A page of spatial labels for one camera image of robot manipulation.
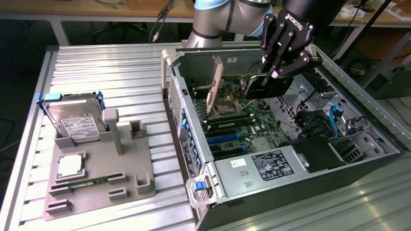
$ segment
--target blue cable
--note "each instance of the blue cable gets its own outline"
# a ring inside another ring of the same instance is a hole
[[[341,117],[343,115],[343,109],[337,104],[331,105],[329,107],[329,121],[333,128],[335,137],[339,136],[339,130],[336,128],[336,124],[333,122],[335,117]]]

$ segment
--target green circuit board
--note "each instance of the green circuit board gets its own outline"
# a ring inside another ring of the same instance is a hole
[[[205,112],[205,99],[193,99],[200,121],[253,114],[253,121],[245,126],[226,129],[222,127],[213,131],[208,131],[206,126],[202,126],[206,139],[214,139],[232,134],[240,135],[237,140],[209,145],[214,160],[269,150],[277,147],[283,141],[288,140],[287,135],[276,124],[276,119],[267,108],[268,104],[265,104],[264,100],[247,100],[240,90],[232,91],[231,82],[235,78],[241,78],[243,76],[244,75],[222,78],[224,85],[218,91],[218,99],[209,114]],[[212,135],[214,132],[224,133],[224,131],[226,131],[228,134]]]

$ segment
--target blue ram slot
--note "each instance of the blue ram slot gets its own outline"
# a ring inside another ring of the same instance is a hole
[[[233,134],[233,135],[229,135],[229,136],[222,136],[222,137],[206,139],[206,143],[213,144],[213,143],[221,143],[221,142],[226,142],[226,141],[235,141],[240,137],[241,137],[241,133],[237,133],[237,134]]]

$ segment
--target gray parts tray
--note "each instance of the gray parts tray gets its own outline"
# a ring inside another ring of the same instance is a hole
[[[153,167],[145,126],[140,121],[112,127],[100,140],[70,144],[56,139],[45,196],[44,220],[52,220],[154,195]]]

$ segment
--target wooden table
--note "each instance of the wooden table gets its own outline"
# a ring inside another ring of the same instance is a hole
[[[102,22],[154,22],[158,9],[129,10],[126,4],[118,5],[117,9],[97,3],[94,0],[0,0],[0,19],[16,20],[45,20],[49,21],[52,29],[61,46],[69,45],[68,38],[61,26],[62,21],[102,21]],[[190,0],[174,0],[173,6],[166,18],[166,22],[192,23],[193,4]],[[373,13],[367,13],[361,19],[355,19],[351,26],[355,27],[340,52],[348,47],[349,43],[360,33],[365,23]],[[348,26],[351,18],[336,17],[332,26]],[[389,14],[383,12],[376,20],[375,27],[411,27],[409,22],[401,22]]]

